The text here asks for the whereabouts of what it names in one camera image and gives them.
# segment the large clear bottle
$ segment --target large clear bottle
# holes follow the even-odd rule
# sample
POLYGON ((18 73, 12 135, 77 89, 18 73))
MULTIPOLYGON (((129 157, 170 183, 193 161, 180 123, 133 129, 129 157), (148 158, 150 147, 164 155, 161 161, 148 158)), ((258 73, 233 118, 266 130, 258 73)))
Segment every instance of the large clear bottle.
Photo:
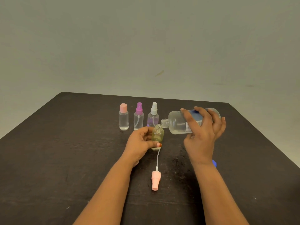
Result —
POLYGON ((144 124, 144 113, 142 108, 142 103, 137 103, 137 108, 135 109, 134 113, 134 122, 133 122, 133 129, 138 130, 143 127, 144 124))
MULTIPOLYGON (((155 128, 152 130, 152 139, 153 141, 158 141, 161 143, 163 141, 163 136, 165 134, 165 131, 163 130, 163 127, 158 124, 155 126, 155 128)), ((152 147, 151 149, 153 151, 158 151, 161 147, 152 147)))
POLYGON ((120 105, 119 126, 120 126, 120 129, 122 131, 125 131, 129 128, 128 111, 127 111, 127 104, 126 103, 122 103, 120 105))
POLYGON ((148 114, 147 117, 147 126, 155 127, 158 124, 159 115, 157 113, 157 103, 152 103, 151 112, 148 114))
MULTIPOLYGON (((206 110, 213 110, 216 112, 221 118, 219 112, 214 108, 207 108, 206 110)), ((192 117, 197 121, 197 123, 201 126, 203 117, 196 110, 189 110, 192 117)), ((163 119, 160 121, 160 124, 163 128, 169 128, 172 134, 183 134, 183 133, 191 133, 191 129, 188 123, 185 121, 183 113, 181 111, 172 111, 169 113, 168 119, 163 119)))

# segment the hand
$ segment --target hand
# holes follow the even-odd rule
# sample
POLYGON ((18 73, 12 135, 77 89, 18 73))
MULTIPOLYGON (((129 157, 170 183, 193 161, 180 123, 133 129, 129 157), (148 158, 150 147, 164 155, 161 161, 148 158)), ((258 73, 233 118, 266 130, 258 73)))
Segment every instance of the hand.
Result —
POLYGON ((225 117, 220 119, 214 111, 206 111, 202 107, 195 106, 194 109, 203 116, 202 126, 198 125, 189 111, 181 109, 193 132, 186 136, 183 143, 193 166, 212 164, 215 140, 222 135, 226 128, 225 117))
POLYGON ((133 131, 128 138, 121 158, 132 163, 134 167, 139 163, 139 160, 145 155, 149 148, 161 147, 161 143, 151 140, 152 130, 153 127, 143 127, 133 131))

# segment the table surface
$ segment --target table surface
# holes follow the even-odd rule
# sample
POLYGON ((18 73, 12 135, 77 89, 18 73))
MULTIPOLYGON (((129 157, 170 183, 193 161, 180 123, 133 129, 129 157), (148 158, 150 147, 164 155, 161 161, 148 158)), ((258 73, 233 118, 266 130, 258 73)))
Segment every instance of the table surface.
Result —
MULTIPOLYGON (((67 92, 0 139, 1 224, 72 224, 122 154, 137 102, 144 123, 152 102, 161 119, 182 107, 216 108, 227 128, 213 159, 249 223, 300 224, 300 169, 230 104, 67 92), (121 103, 129 111, 124 132, 121 103)), ((157 152, 133 169, 122 224, 205 224, 184 137, 165 129, 158 191, 151 190, 157 152)))

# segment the purple spray nozzle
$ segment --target purple spray nozzle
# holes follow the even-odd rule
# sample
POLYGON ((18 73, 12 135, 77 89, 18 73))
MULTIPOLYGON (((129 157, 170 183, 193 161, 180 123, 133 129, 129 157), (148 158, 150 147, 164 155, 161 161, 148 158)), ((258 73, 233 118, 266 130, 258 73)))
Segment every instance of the purple spray nozzle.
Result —
POLYGON ((142 103, 141 102, 137 103, 137 108, 135 109, 135 112, 137 113, 137 115, 142 115, 143 108, 142 108, 142 103))

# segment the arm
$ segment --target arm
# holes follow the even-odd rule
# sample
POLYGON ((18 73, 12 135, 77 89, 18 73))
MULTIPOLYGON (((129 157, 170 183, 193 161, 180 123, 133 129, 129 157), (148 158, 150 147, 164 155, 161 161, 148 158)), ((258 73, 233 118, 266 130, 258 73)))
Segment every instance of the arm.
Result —
POLYGON ((184 145, 199 183, 205 222, 207 225, 249 225, 212 164, 214 142, 225 130, 225 118, 220 119, 215 112, 207 112, 201 107, 195 107, 195 110, 203 116, 202 126, 182 109, 193 132, 187 135, 184 145))
POLYGON ((161 147, 161 143, 150 140, 152 129, 143 127, 130 135, 121 158, 108 172, 74 225, 120 224, 132 168, 149 148, 161 147))

